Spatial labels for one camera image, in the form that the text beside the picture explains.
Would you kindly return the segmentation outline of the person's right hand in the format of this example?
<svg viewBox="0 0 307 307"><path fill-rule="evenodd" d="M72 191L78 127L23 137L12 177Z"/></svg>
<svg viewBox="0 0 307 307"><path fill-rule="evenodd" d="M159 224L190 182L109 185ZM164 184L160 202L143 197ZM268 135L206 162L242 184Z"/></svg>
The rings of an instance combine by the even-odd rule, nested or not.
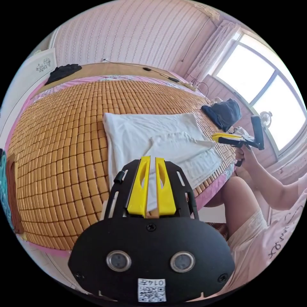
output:
<svg viewBox="0 0 307 307"><path fill-rule="evenodd" d="M235 157L237 161L241 161L241 166L248 170L257 165L257 159L250 147L243 145L236 148Z"/></svg>

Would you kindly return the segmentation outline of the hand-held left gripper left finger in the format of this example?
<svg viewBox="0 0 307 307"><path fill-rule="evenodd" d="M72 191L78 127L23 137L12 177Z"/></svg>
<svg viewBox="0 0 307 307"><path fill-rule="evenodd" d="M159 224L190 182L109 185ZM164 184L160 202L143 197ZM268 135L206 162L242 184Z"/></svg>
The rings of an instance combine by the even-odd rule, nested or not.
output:
<svg viewBox="0 0 307 307"><path fill-rule="evenodd" d="M143 156L140 159L127 206L130 215L146 215L147 213L150 163L150 156Z"/></svg>

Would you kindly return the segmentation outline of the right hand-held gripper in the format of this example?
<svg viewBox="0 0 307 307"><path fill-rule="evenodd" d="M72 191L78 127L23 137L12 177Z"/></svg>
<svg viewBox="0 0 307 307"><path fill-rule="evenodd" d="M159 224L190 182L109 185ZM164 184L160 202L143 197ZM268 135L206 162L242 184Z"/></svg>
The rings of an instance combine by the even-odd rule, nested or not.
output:
<svg viewBox="0 0 307 307"><path fill-rule="evenodd" d="M213 141L225 145L230 145L235 148L241 148L243 145L247 147L258 148L258 144L254 141L251 136L240 136L236 134L228 133L216 133L212 135Z"/></svg>

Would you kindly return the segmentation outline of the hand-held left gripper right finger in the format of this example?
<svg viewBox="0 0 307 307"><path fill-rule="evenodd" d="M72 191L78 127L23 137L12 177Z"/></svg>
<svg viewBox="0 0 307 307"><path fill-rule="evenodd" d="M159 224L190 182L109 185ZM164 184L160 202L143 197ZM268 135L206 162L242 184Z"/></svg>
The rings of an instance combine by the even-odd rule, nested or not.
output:
<svg viewBox="0 0 307 307"><path fill-rule="evenodd" d="M165 160L155 158L156 199L159 216L172 216L176 213L176 205L167 172Z"/></svg>

